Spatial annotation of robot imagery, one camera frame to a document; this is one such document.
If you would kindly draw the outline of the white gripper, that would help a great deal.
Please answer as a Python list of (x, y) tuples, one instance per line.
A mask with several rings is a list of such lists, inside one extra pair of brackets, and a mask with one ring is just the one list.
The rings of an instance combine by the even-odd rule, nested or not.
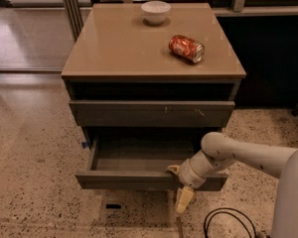
[(176, 194), (175, 210), (178, 214), (183, 214), (194, 197), (193, 189), (201, 187), (206, 179), (204, 175), (210, 170), (208, 165), (191, 159), (186, 159), (180, 166), (171, 165), (167, 171), (174, 175), (179, 175), (180, 183), (184, 186), (179, 188)]

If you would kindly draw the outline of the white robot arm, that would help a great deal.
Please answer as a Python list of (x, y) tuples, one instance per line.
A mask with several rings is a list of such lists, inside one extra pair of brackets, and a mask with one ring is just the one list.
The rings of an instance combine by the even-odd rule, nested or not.
[(194, 191), (206, 182), (206, 176), (239, 161), (279, 179), (271, 238), (298, 238), (298, 149), (245, 143), (222, 133), (211, 132), (201, 140), (201, 149), (168, 171), (183, 185), (177, 191), (175, 209), (182, 214)]

